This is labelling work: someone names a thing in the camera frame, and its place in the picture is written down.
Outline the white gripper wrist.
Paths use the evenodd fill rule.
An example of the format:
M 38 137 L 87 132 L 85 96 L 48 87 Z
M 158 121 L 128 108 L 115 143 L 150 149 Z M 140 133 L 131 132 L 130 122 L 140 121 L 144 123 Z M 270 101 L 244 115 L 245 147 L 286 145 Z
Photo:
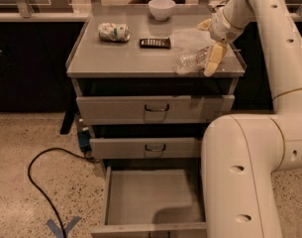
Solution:
M 209 30 L 210 37 L 220 42 L 208 48 L 204 64 L 205 76 L 212 76 L 215 73 L 228 50 L 224 43 L 232 43 L 236 40 L 244 31 L 245 25 L 243 16 L 239 16 L 226 7 L 214 13 L 211 20 L 204 20 L 197 25 L 201 31 Z

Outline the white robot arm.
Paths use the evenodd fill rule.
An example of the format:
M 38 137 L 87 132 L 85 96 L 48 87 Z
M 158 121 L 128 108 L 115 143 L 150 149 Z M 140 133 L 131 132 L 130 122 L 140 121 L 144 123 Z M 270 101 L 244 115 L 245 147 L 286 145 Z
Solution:
M 229 0 L 208 22 L 213 40 L 258 26 L 270 114 L 230 114 L 206 129 L 201 176 L 207 238 L 282 238 L 271 174 L 302 168 L 302 37 L 286 0 Z

